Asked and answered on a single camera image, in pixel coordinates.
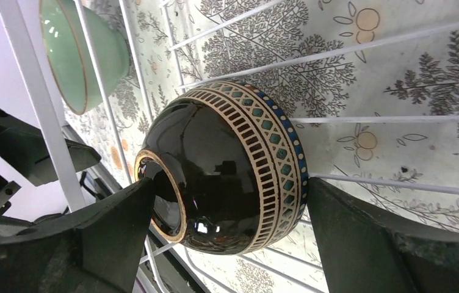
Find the black glazed patterned bowl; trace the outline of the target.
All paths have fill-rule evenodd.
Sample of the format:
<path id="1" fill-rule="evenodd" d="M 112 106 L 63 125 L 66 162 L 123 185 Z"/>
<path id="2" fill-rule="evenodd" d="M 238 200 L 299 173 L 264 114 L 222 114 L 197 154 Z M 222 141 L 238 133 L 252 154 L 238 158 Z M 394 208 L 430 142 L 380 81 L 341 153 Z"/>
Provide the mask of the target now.
<path id="1" fill-rule="evenodd" d="M 213 255 L 243 255 L 286 237 L 307 204 L 308 166 L 283 110 L 253 85 L 202 84 L 151 124 L 134 162 L 156 199 L 166 240 Z"/>

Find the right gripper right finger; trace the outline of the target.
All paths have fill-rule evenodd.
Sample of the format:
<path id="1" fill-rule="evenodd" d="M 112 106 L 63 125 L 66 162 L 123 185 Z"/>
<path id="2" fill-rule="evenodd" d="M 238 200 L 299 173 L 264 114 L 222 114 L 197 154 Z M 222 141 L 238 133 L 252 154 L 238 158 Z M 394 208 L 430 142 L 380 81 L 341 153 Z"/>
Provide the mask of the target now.
<path id="1" fill-rule="evenodd" d="M 330 292 L 459 292 L 459 233 L 388 212 L 318 178 L 308 185 Z"/>

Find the light green celadon bowl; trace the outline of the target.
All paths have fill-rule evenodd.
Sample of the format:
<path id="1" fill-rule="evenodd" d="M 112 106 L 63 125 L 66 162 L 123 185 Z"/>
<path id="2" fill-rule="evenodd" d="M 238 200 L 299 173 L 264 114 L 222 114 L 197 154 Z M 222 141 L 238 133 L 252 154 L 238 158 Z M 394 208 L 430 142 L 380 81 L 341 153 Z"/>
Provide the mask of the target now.
<path id="1" fill-rule="evenodd" d="M 121 33 L 94 11 L 85 8 L 104 88 L 111 95 L 129 73 L 129 51 Z M 74 1 L 39 2 L 40 26 L 46 56 L 59 92 L 77 115 L 99 106 L 99 90 L 93 63 Z"/>

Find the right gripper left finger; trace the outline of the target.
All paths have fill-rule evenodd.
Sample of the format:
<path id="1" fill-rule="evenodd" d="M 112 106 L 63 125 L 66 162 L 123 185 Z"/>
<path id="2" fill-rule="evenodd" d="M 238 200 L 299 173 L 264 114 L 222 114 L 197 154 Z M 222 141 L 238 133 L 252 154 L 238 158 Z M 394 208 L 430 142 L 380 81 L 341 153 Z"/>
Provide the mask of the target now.
<path id="1" fill-rule="evenodd" d="M 39 223 L 0 216 L 0 292 L 131 292 L 154 199 L 143 179 Z"/>

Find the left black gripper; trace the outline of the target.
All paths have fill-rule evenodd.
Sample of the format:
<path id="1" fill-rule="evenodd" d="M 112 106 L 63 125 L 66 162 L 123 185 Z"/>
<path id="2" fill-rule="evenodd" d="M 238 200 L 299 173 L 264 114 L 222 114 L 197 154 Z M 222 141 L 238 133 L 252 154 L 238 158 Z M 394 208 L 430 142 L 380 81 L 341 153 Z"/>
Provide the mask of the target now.
<path id="1" fill-rule="evenodd" d="M 75 172 L 80 172 L 100 162 L 101 156 L 92 147 L 65 139 Z M 39 186 L 57 180 L 41 130 L 11 116 L 0 109 L 0 157 Z M 0 175 L 0 215 L 11 206 L 10 199 L 21 186 Z"/>

